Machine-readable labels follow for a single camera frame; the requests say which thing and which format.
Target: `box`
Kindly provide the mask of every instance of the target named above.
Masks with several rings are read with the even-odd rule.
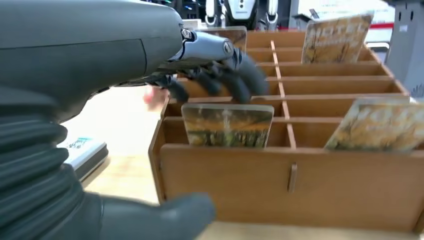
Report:
[[[149,157],[159,200],[206,192],[217,220],[421,232],[424,146],[412,153],[323,147],[358,97],[409,98],[366,47],[354,64],[300,64],[303,32],[249,32],[247,51],[268,75],[274,107],[265,149],[188,145],[181,103],[168,99]],[[180,79],[191,103],[230,104]]]

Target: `robotic finger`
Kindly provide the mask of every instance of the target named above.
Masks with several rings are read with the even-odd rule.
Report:
[[[224,85],[234,100],[243,104],[252,95],[268,93],[266,75],[246,53],[234,48],[229,39],[187,29],[181,30],[181,35],[182,49],[159,67],[167,75],[150,80],[152,85],[168,89],[180,102],[186,102],[189,95],[170,76],[173,73],[197,81],[211,96],[217,95]]]

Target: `wooden organizer box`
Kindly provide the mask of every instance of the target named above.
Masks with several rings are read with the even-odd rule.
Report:
[[[355,64],[301,64],[304,37],[247,34],[247,51],[270,86],[251,104],[275,108],[265,149],[190,146],[182,104],[166,101],[149,148],[159,200],[206,192],[219,221],[421,232],[422,150],[323,149],[356,98],[408,92],[366,47]],[[191,103],[233,103],[226,89],[208,97],[196,82],[180,81]]]

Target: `table surface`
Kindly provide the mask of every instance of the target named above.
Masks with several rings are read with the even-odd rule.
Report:
[[[148,148],[159,109],[148,111],[144,87],[112,88],[63,125],[72,135],[107,143],[109,157],[84,182],[87,191],[156,204]],[[408,233],[215,222],[199,240],[424,240]]]

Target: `robotic hand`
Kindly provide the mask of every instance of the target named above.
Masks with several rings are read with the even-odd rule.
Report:
[[[251,95],[268,93],[265,74],[228,39],[183,28],[181,39],[180,51],[160,64],[156,72],[142,79],[120,83],[117,87],[150,84],[168,89],[177,101],[186,102],[188,93],[173,77],[178,73],[197,81],[211,96],[217,95],[225,86],[240,103],[248,103]]]
[[[190,240],[214,219],[204,194],[151,206],[84,192],[56,148],[59,123],[110,87],[151,84],[186,101],[180,73],[242,103],[267,93],[231,42],[182,25],[138,0],[0,1],[0,239]]]

